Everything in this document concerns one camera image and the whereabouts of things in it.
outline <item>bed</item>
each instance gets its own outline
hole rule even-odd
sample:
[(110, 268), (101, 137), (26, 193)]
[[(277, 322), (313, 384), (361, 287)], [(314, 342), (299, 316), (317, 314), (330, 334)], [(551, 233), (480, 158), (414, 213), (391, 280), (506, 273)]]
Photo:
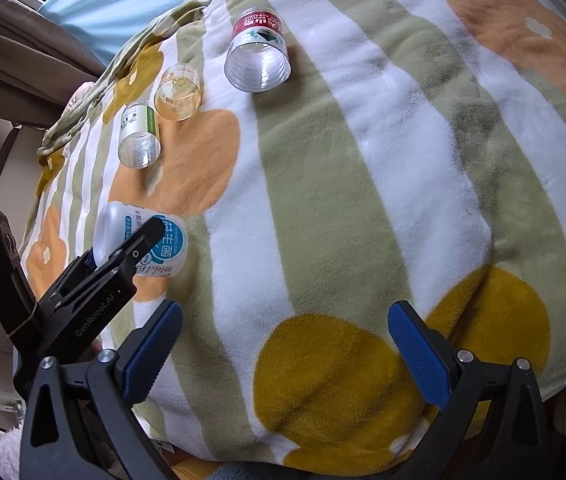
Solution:
[[(276, 10), (290, 50), (263, 94), (223, 74), (247, 7)], [(201, 73), (201, 111), (159, 117), (159, 161), (125, 168), (122, 110), (176, 61)], [(137, 410), (199, 458), (339, 476), (404, 460), (435, 411), (387, 333), (401, 299), (482, 360), (528, 358), (543, 399), (566, 385), (566, 0), (187, 0), (126, 43), (39, 159), (22, 249), (38, 296), (107, 202), (185, 219), (185, 268), (137, 278), (101, 338), (183, 305)]]

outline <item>white fluffy fabric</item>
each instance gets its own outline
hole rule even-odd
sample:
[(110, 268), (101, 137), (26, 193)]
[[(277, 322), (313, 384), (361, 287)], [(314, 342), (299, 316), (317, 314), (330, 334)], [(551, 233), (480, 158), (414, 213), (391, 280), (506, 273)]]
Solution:
[(19, 453), (23, 425), (3, 433), (0, 431), (0, 476), (3, 480), (19, 479)]

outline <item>striped blanket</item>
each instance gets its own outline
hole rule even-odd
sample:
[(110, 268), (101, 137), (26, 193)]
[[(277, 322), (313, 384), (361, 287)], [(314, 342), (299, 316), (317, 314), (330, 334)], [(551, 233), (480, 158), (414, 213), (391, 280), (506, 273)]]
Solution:
[[(263, 94), (223, 74), (247, 7), (276, 10), (289, 45), (290, 79)], [(201, 111), (158, 119), (154, 166), (121, 166), (122, 109), (177, 61), (202, 75)], [(342, 476), (404, 459), (434, 411), (387, 332), (400, 299), (482, 360), (527, 357), (543, 398), (566, 384), (566, 0), (188, 0), (39, 156), (23, 245), (39, 296), (108, 201), (185, 219), (183, 271), (137, 278), (102, 341), (183, 305), (137, 408), (199, 458)]]

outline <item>yellow circle pattern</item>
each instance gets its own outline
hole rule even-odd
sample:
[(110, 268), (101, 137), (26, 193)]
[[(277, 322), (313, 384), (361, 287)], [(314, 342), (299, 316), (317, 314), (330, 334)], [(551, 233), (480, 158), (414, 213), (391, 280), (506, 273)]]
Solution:
[(148, 44), (132, 63), (128, 74), (114, 86), (112, 101), (103, 112), (103, 124), (108, 124), (124, 105), (135, 101), (150, 86), (161, 71), (163, 53), (160, 44)]
[[(537, 377), (547, 361), (544, 304), (495, 266), (453, 287), (428, 325), (452, 332), (455, 348), (484, 361), (510, 364), (525, 356)], [(274, 330), (257, 360), (253, 398), (263, 426), (299, 446), (284, 465), (339, 476), (379, 472), (405, 459), (408, 453), (395, 457), (390, 446), (412, 431), (424, 409), (403, 360), (385, 341), (323, 314), (295, 316)], [(479, 410), (473, 426), (480, 428), (483, 418)]]

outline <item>plastic bottle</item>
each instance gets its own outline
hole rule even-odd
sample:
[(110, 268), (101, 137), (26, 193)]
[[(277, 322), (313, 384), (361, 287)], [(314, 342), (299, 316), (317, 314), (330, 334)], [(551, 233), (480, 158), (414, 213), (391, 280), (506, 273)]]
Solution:
[(290, 75), (281, 18), (272, 9), (250, 7), (234, 23), (223, 70), (243, 92), (265, 92)]
[(156, 129), (154, 109), (145, 101), (129, 104), (121, 116), (121, 164), (132, 170), (142, 170), (154, 164), (160, 154), (161, 142)]
[(97, 266), (107, 262), (114, 250), (153, 216), (163, 220), (165, 234), (137, 264), (137, 276), (174, 276), (183, 269), (188, 254), (188, 234), (183, 219), (122, 202), (109, 202), (96, 218), (92, 251)]

